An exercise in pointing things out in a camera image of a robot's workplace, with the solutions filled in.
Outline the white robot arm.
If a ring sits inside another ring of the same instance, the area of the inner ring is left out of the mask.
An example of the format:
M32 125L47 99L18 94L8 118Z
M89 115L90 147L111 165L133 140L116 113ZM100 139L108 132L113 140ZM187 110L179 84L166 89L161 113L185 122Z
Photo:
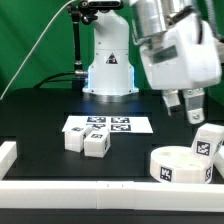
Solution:
M186 109L188 121L204 121L204 89L221 80L210 25L192 0L128 0L132 22L115 13L121 0L87 0L94 15L94 60L86 95L116 102L136 94L129 42L138 47L150 87L162 92L168 113Z

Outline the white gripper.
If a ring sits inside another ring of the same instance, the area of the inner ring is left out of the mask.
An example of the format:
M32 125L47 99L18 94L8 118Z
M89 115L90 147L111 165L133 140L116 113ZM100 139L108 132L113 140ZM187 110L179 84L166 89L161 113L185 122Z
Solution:
M222 74L207 22L202 22L202 31L202 42L198 44L198 23L192 13L164 34L160 49L150 50L146 44L140 47L147 81L152 89L163 90L162 97L169 116L181 111L177 90L187 89L183 91L183 96L191 124L204 121L203 88L218 84Z

